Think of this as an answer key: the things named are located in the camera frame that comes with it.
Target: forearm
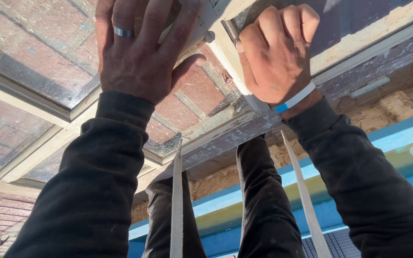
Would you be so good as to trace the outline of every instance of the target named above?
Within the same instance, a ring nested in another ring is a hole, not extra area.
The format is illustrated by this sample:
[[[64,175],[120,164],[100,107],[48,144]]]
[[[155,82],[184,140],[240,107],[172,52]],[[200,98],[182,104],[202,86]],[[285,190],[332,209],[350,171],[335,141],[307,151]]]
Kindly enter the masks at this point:
[[[6,257],[127,257],[131,207],[154,108],[117,92],[65,150]]]
[[[325,99],[289,119],[364,257],[413,257],[413,187]]]

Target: leg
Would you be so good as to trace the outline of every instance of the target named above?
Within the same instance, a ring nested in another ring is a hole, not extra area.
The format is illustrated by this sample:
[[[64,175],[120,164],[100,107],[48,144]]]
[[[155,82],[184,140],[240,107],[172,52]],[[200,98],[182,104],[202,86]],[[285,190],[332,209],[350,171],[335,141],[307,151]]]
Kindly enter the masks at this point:
[[[148,186],[149,234],[142,258],[170,256],[171,206],[173,177]],[[183,172],[183,257],[206,258],[190,202],[187,172]]]
[[[238,257],[303,258],[301,233],[263,135],[238,146],[237,164],[244,207]]]

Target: strap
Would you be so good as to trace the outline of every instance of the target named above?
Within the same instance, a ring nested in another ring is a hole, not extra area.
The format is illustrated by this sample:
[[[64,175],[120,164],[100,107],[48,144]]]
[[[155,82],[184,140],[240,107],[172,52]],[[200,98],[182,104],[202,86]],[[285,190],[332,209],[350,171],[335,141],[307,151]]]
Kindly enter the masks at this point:
[[[172,228],[170,241],[170,258],[183,257],[183,159],[181,155],[182,139],[174,159],[173,194],[172,194]]]
[[[305,185],[299,161],[297,161],[297,157],[294,154],[291,143],[284,135],[284,132],[281,131],[281,134],[283,135],[284,145],[288,150],[288,154],[290,155],[291,163],[295,171],[297,186],[299,187],[299,194],[301,195],[302,207],[304,208],[305,218],[307,219],[310,234],[312,234],[313,245],[315,246],[317,255],[319,258],[332,258],[330,249],[318,223],[315,210],[313,209],[312,199],[310,198],[307,186]]]
[[[316,88],[316,85],[313,81],[310,81],[310,83],[305,86],[305,88],[297,93],[294,97],[290,98],[287,102],[279,105],[278,107],[274,107],[273,110],[275,110],[277,113],[283,113],[286,110],[294,107],[297,103],[301,102],[305,97],[307,97],[314,89]]]

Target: silver ring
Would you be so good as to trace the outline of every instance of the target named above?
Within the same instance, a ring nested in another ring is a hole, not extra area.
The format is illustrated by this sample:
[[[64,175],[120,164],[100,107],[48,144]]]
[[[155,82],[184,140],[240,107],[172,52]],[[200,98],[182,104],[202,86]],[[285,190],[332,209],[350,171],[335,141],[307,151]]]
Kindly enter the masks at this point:
[[[114,26],[114,33],[124,38],[131,38],[133,34],[131,30],[121,29],[116,26]]]

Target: blue and white wristband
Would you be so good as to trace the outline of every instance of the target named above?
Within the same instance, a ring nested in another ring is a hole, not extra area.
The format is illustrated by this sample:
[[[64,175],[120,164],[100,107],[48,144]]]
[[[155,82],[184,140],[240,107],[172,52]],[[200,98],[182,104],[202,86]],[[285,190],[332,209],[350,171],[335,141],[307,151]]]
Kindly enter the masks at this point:
[[[312,93],[313,90],[315,90],[316,85],[313,83],[313,81],[310,81],[310,83],[299,93],[297,93],[294,97],[290,98],[287,102],[279,105],[278,107],[274,107],[273,110],[275,110],[277,113],[283,113],[286,110],[294,107],[297,103],[301,102],[305,97],[307,97],[310,93]]]

